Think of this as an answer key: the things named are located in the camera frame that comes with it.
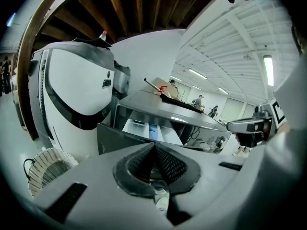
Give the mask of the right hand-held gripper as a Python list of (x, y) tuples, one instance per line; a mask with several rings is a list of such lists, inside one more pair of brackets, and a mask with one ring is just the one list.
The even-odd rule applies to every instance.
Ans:
[(236, 132), (236, 139), (242, 147), (253, 148), (287, 132), (287, 120), (276, 99), (269, 99), (255, 106), (251, 117), (230, 121), (226, 128)]

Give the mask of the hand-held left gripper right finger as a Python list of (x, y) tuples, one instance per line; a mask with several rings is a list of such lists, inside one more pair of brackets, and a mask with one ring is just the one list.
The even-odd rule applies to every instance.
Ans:
[(246, 158), (156, 145), (179, 163), (166, 220), (172, 230), (277, 230), (290, 226), (306, 175), (306, 131), (292, 129)]

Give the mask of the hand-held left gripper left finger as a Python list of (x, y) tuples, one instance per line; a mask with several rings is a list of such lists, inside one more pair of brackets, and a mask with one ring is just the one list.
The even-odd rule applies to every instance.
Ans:
[(135, 145), (87, 159), (45, 186), (34, 204), (66, 230), (170, 230), (173, 225), (153, 196), (125, 192), (113, 174), (121, 159), (153, 146)]

